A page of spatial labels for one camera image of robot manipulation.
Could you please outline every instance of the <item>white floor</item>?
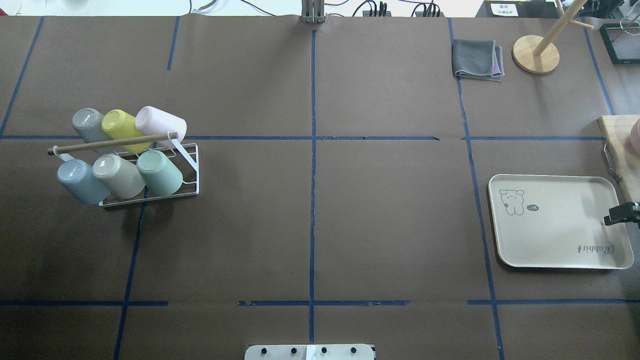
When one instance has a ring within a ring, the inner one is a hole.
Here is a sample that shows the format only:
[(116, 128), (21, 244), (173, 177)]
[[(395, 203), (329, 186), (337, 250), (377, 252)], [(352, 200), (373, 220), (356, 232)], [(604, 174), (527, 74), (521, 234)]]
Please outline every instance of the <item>white floor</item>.
[[(275, 15), (301, 13), (300, 0), (248, 0)], [(344, 0), (327, 0), (341, 3)], [(474, 17), (483, 0), (436, 0), (447, 17)], [(193, 12), (211, 0), (192, 0)], [(326, 6), (326, 13), (351, 16), (362, 0), (349, 0), (340, 6)], [(394, 17), (407, 17), (416, 4), (400, 0), (386, 0), (387, 11)], [(67, 15), (67, 16), (124, 16), (124, 15), (184, 15), (189, 12), (189, 0), (0, 0), (0, 8), (9, 15)], [(368, 10), (364, 5), (361, 10)], [(240, 0), (218, 0), (202, 12), (205, 15), (263, 15)]]

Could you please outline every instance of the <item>wooden mug tree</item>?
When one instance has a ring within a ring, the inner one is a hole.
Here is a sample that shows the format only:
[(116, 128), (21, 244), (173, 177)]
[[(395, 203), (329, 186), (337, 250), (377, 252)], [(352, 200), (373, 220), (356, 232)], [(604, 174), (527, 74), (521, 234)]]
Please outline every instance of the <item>wooden mug tree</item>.
[(558, 11), (562, 16), (544, 38), (538, 35), (527, 35), (519, 38), (513, 44), (513, 52), (511, 54), (516, 64), (534, 74), (546, 74), (555, 69), (560, 62), (560, 54), (552, 41), (556, 39), (560, 31), (569, 23), (593, 29), (592, 25), (572, 19), (586, 2), (587, 0), (575, 0), (565, 12), (562, 9), (560, 0), (556, 0)]

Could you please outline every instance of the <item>cartoon bear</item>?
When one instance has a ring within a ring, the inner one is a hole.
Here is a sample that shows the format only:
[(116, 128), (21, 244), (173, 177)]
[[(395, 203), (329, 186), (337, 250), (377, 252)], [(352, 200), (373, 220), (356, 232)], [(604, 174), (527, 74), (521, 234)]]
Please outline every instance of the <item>cartoon bear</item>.
[(524, 195), (523, 190), (500, 190), (500, 200), (504, 204), (504, 209), (509, 215), (524, 214)]

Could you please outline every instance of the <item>round wooden base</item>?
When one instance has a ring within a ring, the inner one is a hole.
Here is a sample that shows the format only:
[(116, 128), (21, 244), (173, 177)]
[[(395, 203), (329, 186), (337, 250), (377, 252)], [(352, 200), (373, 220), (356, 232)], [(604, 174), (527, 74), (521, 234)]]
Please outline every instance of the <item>round wooden base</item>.
[(553, 43), (549, 44), (540, 56), (533, 56), (533, 51), (541, 41), (542, 37), (538, 35), (519, 38), (513, 44), (513, 52), (511, 53), (513, 61), (521, 68), (534, 74), (546, 74), (555, 69), (560, 62), (560, 54)]

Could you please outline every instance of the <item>wooden cutting board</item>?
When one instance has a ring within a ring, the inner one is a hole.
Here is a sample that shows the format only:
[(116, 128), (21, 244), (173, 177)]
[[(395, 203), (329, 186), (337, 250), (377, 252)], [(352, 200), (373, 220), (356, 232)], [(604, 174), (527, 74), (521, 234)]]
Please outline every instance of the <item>wooden cutting board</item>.
[(602, 116), (598, 125), (609, 141), (607, 149), (614, 170), (622, 177), (620, 188), (626, 201), (640, 202), (640, 154), (629, 141), (629, 134), (640, 115)]

